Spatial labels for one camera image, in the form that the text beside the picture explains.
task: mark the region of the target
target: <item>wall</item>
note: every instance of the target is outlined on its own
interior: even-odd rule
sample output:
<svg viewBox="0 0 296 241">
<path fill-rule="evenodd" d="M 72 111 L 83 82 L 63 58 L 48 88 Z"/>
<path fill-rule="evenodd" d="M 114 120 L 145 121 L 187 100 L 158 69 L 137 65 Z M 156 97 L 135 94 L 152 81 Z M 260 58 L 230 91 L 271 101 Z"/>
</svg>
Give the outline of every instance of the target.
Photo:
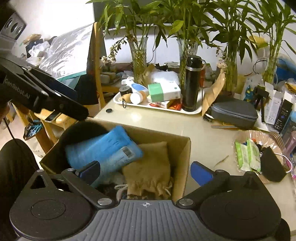
<svg viewBox="0 0 296 241">
<path fill-rule="evenodd" d="M 25 53 L 21 42 L 31 34 L 43 39 L 59 36 L 94 22 L 92 4 L 86 0 L 10 0 L 9 2 L 27 23 L 12 52 Z"/>
<path fill-rule="evenodd" d="M 21 53 L 25 52 L 24 46 L 19 48 L 19 44 L 32 33 L 41 33 L 44 38 L 51 38 L 55 35 L 61 35 L 94 21 L 92 5 L 85 4 L 86 0 L 11 0 L 10 2 L 28 24 L 13 49 L 13 53 L 17 56 L 20 56 Z M 289 27 L 296 31 L 296 24 L 291 24 Z M 106 35 L 105 37 L 107 55 L 109 54 L 110 47 L 124 36 L 124 30 L 121 30 L 118 36 L 113 36 L 113 34 L 114 32 L 111 31 L 110 35 Z M 286 30 L 284 39 L 296 49 L 295 35 Z M 160 64 L 167 61 L 178 62 L 179 51 L 176 38 L 169 38 L 167 43 L 168 47 L 166 47 L 165 41 L 161 40 L 158 48 L 153 54 L 154 29 L 152 28 L 147 43 L 147 62 L 150 60 L 152 60 L 151 63 Z M 282 43 L 282 46 L 296 62 L 296 55 L 294 55 L 284 42 Z M 215 69 L 218 59 L 218 57 L 216 57 L 215 48 L 208 48 L 207 46 L 204 46 L 203 48 L 199 47 L 197 54 L 210 63 L 212 68 Z M 118 63 L 132 61 L 128 45 L 122 46 L 116 59 Z M 252 67 L 255 61 L 255 54 L 253 61 L 251 61 L 246 53 L 243 64 L 240 65 L 238 57 L 238 72 L 240 74 L 248 74 L 252 72 Z"/>
</svg>

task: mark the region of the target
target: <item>gray ribbed panel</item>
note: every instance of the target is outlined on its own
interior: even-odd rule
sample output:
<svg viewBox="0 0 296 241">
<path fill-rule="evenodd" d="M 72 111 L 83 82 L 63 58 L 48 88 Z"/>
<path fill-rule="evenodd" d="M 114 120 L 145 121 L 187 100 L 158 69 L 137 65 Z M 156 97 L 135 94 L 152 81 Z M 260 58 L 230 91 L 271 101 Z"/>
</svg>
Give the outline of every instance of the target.
<svg viewBox="0 0 296 241">
<path fill-rule="evenodd" d="M 147 202 L 145 207 L 145 201 L 121 200 L 115 208 L 98 211 L 87 228 L 64 241 L 228 240 L 208 230 L 192 210 L 179 209 L 170 200 Z"/>
</svg>

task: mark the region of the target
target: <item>green and white box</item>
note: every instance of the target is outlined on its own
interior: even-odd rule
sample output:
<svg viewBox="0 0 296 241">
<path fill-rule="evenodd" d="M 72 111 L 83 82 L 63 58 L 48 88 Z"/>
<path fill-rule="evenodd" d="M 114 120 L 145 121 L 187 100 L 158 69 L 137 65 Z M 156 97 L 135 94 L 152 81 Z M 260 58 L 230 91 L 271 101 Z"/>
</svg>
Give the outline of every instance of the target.
<svg viewBox="0 0 296 241">
<path fill-rule="evenodd" d="M 181 98 L 181 89 L 175 81 L 148 85 L 152 102 L 161 102 Z"/>
</svg>

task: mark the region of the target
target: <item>beige tabletop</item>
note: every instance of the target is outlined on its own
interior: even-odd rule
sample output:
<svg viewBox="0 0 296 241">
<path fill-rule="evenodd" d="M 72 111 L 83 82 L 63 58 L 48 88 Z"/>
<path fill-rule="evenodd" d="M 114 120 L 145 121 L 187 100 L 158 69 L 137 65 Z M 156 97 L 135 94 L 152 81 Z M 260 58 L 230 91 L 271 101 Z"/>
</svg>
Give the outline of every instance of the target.
<svg viewBox="0 0 296 241">
<path fill-rule="evenodd" d="M 110 108 L 113 111 L 107 113 L 106 109 Z M 223 169 L 231 175 L 242 175 L 237 169 L 232 148 L 237 131 L 213 129 L 200 114 L 185 115 L 131 106 L 124 109 L 122 105 L 110 101 L 94 118 L 190 137 L 191 162 L 198 161 L 212 170 Z M 216 165 L 227 155 L 229 157 L 225 161 Z M 189 174 L 185 194 L 198 187 L 199 185 Z M 282 218 L 289 224 L 292 234 L 296 235 L 296 202 L 293 197 L 291 176 L 287 175 L 280 183 L 270 183 L 266 187 L 278 204 Z"/>
</svg>

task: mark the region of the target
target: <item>glass vase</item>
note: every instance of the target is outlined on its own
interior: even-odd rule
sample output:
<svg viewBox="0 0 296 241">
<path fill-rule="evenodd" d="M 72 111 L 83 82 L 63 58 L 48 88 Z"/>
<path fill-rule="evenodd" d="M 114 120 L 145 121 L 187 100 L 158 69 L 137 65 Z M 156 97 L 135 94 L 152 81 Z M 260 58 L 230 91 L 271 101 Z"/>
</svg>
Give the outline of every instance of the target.
<svg viewBox="0 0 296 241">
<path fill-rule="evenodd" d="M 238 46 L 226 47 L 226 59 L 227 70 L 225 73 L 225 85 L 223 91 L 229 96 L 233 96 L 237 87 L 237 49 Z"/>
<path fill-rule="evenodd" d="M 267 82 L 270 84 L 274 83 L 274 76 L 276 73 L 276 64 L 277 64 L 276 58 L 273 58 L 273 57 L 268 58 L 267 67 L 262 76 L 264 82 Z"/>
<path fill-rule="evenodd" d="M 197 42 L 190 42 L 183 39 L 177 39 L 178 46 L 179 46 L 179 54 L 180 54 L 180 84 L 181 89 L 183 89 L 184 81 L 185 81 L 185 73 L 186 73 L 186 61 L 189 55 L 196 55 L 198 49 Z"/>
<path fill-rule="evenodd" d="M 128 40 L 131 56 L 133 59 L 133 75 L 134 82 L 142 83 L 142 78 L 139 78 L 144 73 L 147 67 L 146 49 L 148 37 L 132 38 Z"/>
</svg>

